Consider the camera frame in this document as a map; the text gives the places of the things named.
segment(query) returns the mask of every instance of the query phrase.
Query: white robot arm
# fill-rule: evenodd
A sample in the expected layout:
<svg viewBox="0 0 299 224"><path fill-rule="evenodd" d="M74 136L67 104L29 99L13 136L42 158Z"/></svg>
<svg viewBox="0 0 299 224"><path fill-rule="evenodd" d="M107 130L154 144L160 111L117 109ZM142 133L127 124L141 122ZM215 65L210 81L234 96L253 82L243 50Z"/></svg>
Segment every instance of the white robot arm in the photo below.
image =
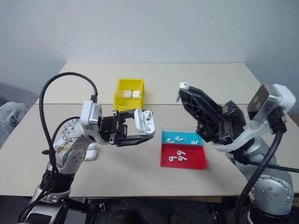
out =
<svg viewBox="0 0 299 224"><path fill-rule="evenodd" d="M284 115L295 104L296 98L285 87L262 85L248 105L248 115L233 101L224 106L216 104L202 90L181 83L178 92L184 108L198 121L196 133L227 157L247 178L248 184L236 204L236 222L250 224L285 223L294 197L292 178L283 170L265 168L277 166L274 155L286 131ZM276 134L272 146L260 137ZM241 217L240 207L249 193L251 206Z"/></svg>
<svg viewBox="0 0 299 224"><path fill-rule="evenodd" d="M44 94L53 80L63 75L85 78L77 73L62 73L48 81L42 93ZM42 124L44 122L43 94L40 97ZM113 111L112 116L103 117L101 105L95 103L96 95L92 95L92 100L84 101L80 118L73 118L65 123L61 137L53 144L54 153L51 152L51 147L43 151L43 154L49 156L52 153L55 158L50 157L42 181L37 186L29 206L19 216L19 223L60 224L64 223L69 207L76 206L82 211L88 209L85 204L71 200L68 196L75 173L92 143L122 147L137 145L153 138L155 125L151 111L142 111L140 108L123 112ZM128 118L135 120L137 130L144 133L143 135L127 136L128 126L125 122Z"/></svg>

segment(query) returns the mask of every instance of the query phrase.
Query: white table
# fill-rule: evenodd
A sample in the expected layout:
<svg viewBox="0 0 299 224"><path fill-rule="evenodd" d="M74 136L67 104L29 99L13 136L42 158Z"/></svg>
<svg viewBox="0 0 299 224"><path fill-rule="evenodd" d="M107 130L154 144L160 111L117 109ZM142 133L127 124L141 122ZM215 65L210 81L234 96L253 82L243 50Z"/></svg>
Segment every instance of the white table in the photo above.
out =
<svg viewBox="0 0 299 224"><path fill-rule="evenodd" d="M132 77L145 79L145 89L148 90L146 94L153 93L153 96L147 96L145 104L149 105L146 105L145 108L153 111L156 125L155 137L143 144L131 147L102 146L98 157L93 161L83 162L76 173L71 196L229 196L238 195L241 192L246 183L245 178L225 157L224 153L216 151L209 143L204 143L208 162L206 170L161 168L161 128L163 127L166 131L180 132L194 132L196 129L197 122L184 110L182 105L174 103L178 83L182 80L206 90L208 95L214 97L215 101L221 104L230 99L239 104L246 104L258 89L258 82L242 63L190 64L190 70L201 71L199 72L200 77L194 77L196 81L193 82L192 77L188 75L182 79L174 78L174 83L170 81L168 84L161 85L169 94L159 95L155 91L162 92L161 88L155 88L153 81L149 81L142 73L137 74L137 71L146 69L159 71L163 65L165 65L164 75L161 74L161 78L157 78L157 82L172 80L171 76L176 70L180 70L182 74L190 74L187 64L67 63L62 69L62 71L76 71L88 75L103 91L105 102L111 103L117 78L129 77L128 70L122 68L130 68L130 71L133 72ZM205 78L201 66L205 67L206 73L215 79L214 82L211 81L211 78ZM103 79L97 78L95 75L99 73L97 68L105 70L106 73L110 71L108 68L114 71L119 70L119 74L111 71L109 77L105 78L105 84L101 84ZM220 77L222 74L227 75L226 80L238 79L238 82L230 84L227 82L227 85L223 86L223 78L220 78L223 82L216 82L216 77ZM82 83L84 81L79 78L78 82L74 81L74 83L62 78L57 80L47 92L46 102L51 104L45 105L44 108L51 133L65 118L80 115L81 103L84 99L89 98L91 90L88 85L81 88ZM61 88L57 88L58 86L65 86L63 88L65 94L60 92ZM240 91L241 89L250 91L250 94L244 94ZM171 101L173 105L160 105L159 102L163 101ZM240 105L240 107L244 111L246 110L246 105ZM112 109L112 105L103 105L103 115L110 116ZM128 127L129 134L136 133L132 120L128 122ZM288 132L284 135L276 153L278 163L282 166L298 167L297 138L299 129L291 119L288 119L287 128ZM263 138L270 144L273 136L266 134ZM47 143L40 124L38 105L34 105L0 150L0 195L31 196L33 194L48 162L48 157L41 155L41 151L46 148ZM298 192L299 176L293 173L291 175L294 191Z"/></svg>

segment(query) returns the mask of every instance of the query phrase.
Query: red tray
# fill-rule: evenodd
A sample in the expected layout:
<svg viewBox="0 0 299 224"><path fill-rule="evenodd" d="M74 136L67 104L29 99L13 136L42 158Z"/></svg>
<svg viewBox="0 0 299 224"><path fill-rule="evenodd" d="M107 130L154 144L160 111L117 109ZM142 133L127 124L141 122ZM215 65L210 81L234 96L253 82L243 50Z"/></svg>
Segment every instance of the red tray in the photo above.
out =
<svg viewBox="0 0 299 224"><path fill-rule="evenodd" d="M170 162L169 156L178 157L178 150L186 153L186 155L182 156L187 158L187 160L178 161L178 159L174 159L174 161ZM207 167L207 162L204 148L202 146L194 145L162 143L160 166L186 169L205 169Z"/></svg>

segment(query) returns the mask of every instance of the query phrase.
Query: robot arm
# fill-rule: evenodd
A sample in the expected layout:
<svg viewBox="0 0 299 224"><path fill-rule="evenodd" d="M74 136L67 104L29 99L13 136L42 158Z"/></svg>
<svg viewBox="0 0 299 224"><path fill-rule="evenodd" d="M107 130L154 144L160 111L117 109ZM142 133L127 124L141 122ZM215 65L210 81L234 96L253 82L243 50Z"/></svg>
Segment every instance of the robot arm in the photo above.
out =
<svg viewBox="0 0 299 224"><path fill-rule="evenodd" d="M126 119L133 118L136 128L144 135L127 136ZM85 101L80 119L72 119L65 124L61 137L53 144L56 167L50 181L50 193L44 196L26 215L27 223L35 224L63 223L67 212L64 203L71 192L71 183L79 169L91 143L111 144L118 147L137 145L153 138L155 126L153 113L141 109L131 111L113 111L110 117L103 117L101 105L93 101ZM53 167L49 162L42 182L37 186L31 202L35 201L45 189L51 178Z"/></svg>
<svg viewBox="0 0 299 224"><path fill-rule="evenodd" d="M224 106L216 104L202 90L181 83L177 101L181 98L184 108L197 120L196 133L237 166L249 181L257 166L268 152L268 145L260 135L275 133L277 127L295 103L295 97L285 87L262 85L248 105L248 115L233 102ZM270 160L276 165L275 156ZM285 223L293 200L292 178L286 171L266 168L250 193L251 208L246 212L247 223Z"/></svg>

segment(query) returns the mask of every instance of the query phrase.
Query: gray fabric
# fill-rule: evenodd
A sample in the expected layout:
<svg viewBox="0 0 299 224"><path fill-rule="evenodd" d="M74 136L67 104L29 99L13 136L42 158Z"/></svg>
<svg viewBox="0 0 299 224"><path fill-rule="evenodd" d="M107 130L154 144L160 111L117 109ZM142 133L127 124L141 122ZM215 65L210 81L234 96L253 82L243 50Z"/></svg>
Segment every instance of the gray fabric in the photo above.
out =
<svg viewBox="0 0 299 224"><path fill-rule="evenodd" d="M29 109L24 104L8 102L0 106L0 148Z"/></svg>
<svg viewBox="0 0 299 224"><path fill-rule="evenodd" d="M7 102L16 102L23 103L30 108L36 102L38 96L38 93L0 82L0 105Z"/></svg>

